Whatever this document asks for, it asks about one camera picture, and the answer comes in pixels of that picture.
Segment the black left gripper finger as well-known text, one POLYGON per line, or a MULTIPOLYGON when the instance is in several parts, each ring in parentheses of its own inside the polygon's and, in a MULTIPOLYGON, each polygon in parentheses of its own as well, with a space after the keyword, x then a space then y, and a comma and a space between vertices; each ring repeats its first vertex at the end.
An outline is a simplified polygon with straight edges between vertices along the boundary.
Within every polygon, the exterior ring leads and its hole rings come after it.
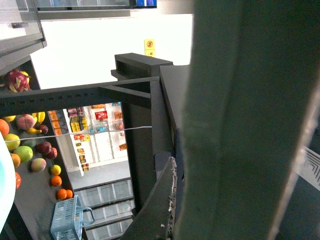
POLYGON ((172 240, 177 201, 177 164, 169 157, 145 204, 122 240, 172 240))

